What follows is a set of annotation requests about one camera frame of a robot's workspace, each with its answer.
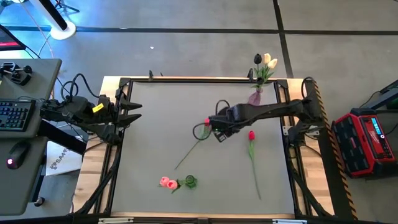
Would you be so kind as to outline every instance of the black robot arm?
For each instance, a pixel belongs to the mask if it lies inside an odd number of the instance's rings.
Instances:
[[[59,102],[46,100],[40,108],[40,116],[47,121],[64,121],[80,127],[84,131],[95,133],[108,144],[118,144],[121,138],[115,128],[126,128],[130,123],[141,117],[141,114],[121,115],[119,109],[134,110],[142,107],[120,98],[120,108],[115,106],[106,95],[100,95],[98,105],[90,103],[82,96],[74,96],[72,100]]]
[[[297,135],[305,133],[311,124],[322,121],[319,113],[314,113],[314,111],[316,111],[316,107],[313,105],[313,100],[309,98],[260,106],[240,103],[232,107],[225,107],[218,114],[209,116],[206,125],[211,127],[217,140],[222,142],[259,119],[296,116],[300,122],[289,131]]]

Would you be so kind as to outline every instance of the keyboard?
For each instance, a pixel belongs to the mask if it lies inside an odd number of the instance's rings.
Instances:
[[[35,100],[0,99],[0,131],[26,131]]]

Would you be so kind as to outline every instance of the red device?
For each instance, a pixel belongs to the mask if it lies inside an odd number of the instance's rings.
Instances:
[[[397,161],[375,110],[354,108],[334,121],[332,130],[344,170],[351,178],[388,175],[396,170]]]

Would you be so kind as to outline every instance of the gray desk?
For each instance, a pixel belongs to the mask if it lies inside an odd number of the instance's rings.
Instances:
[[[252,85],[237,83],[134,83],[131,101],[142,113],[126,130],[112,212],[121,216],[266,217],[294,214],[279,118],[245,127],[220,144],[213,135],[195,144],[192,128],[215,113],[218,100],[245,103]],[[264,87],[262,104],[276,103],[273,85]],[[219,110],[225,106],[220,103]],[[262,199],[256,193],[248,155],[248,132],[256,132],[255,166]],[[158,187],[162,176],[198,178],[198,187],[174,194]]]
[[[4,62],[15,62],[18,66],[30,65],[33,69],[32,79],[25,86],[19,86],[3,78],[0,85],[0,98],[18,98],[30,96],[33,98],[48,99],[55,79],[60,70],[59,59],[1,59]],[[39,113],[35,113],[30,121],[32,124],[40,124]],[[20,138],[0,139],[0,215],[20,215],[25,212],[29,197],[37,177],[39,165],[47,145],[47,138],[39,137],[30,139],[32,147],[23,165],[17,170],[6,167],[6,158],[13,145],[21,141]]]
[[[1,59],[0,65],[4,62],[15,62],[21,68],[30,65],[33,69],[32,78],[24,85],[20,86],[10,81],[7,77],[2,79],[0,85],[0,98],[15,99],[20,96],[29,96],[36,99],[49,99],[51,90],[57,79],[61,67],[60,59]],[[4,132],[2,138],[31,138],[36,135],[41,122],[40,104],[36,103],[34,114],[32,115],[29,126],[24,132]]]
[[[30,148],[23,165],[15,170],[6,167],[6,159],[9,149],[16,142],[15,139],[2,139],[0,143],[0,214],[1,215],[20,215],[25,212],[29,202],[29,196],[33,188],[36,174],[43,159],[43,154],[47,146],[47,138],[39,137],[30,140]]]

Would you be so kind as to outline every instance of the yellow sticker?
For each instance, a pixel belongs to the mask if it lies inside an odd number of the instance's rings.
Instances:
[[[103,107],[104,107],[104,104],[100,103],[100,104],[96,105],[95,107],[93,107],[93,112],[97,113]]]

